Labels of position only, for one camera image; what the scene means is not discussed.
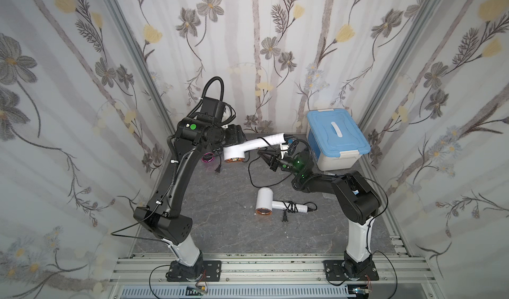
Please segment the white hair dryer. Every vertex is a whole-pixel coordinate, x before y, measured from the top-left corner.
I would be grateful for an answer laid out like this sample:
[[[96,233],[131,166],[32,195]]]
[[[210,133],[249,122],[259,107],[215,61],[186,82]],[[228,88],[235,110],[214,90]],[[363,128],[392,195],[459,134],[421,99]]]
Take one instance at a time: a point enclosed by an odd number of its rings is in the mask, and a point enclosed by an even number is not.
[[[262,149],[269,146],[281,145],[286,142],[284,133],[278,133],[262,138],[256,138],[239,145],[225,147],[223,157],[226,163],[242,162],[245,154],[251,150]]]
[[[273,191],[270,188],[260,188],[257,192],[255,211],[258,215],[271,215],[274,210],[282,210],[288,213],[303,213],[310,211],[307,205],[283,202],[274,199]]]

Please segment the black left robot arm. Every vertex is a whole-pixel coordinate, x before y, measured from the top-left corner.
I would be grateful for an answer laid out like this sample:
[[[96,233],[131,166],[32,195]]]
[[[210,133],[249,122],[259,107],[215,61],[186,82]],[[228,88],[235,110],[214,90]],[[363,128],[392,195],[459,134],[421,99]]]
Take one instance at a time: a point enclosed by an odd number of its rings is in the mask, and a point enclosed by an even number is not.
[[[203,253],[190,235],[193,220],[181,214],[182,203],[195,167],[206,153],[221,154],[225,147],[244,140],[240,126],[233,124],[235,112],[220,99],[204,97],[197,109],[177,125],[168,138],[170,163],[158,188],[133,217],[157,241],[176,256],[166,278],[169,281],[197,281],[204,273]]]

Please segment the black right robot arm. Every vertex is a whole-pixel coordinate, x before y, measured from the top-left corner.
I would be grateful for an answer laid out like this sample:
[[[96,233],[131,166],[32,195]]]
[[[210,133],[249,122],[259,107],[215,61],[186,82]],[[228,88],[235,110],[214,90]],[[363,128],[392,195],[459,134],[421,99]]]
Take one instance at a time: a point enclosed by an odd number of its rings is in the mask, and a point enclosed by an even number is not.
[[[308,149],[292,157],[275,150],[259,150],[258,157],[272,171],[290,174],[294,190],[334,195],[349,222],[348,243],[342,260],[323,262],[326,279],[333,285],[346,280],[379,280],[371,249],[371,228],[382,206],[381,199],[358,171],[344,175],[315,173]]]

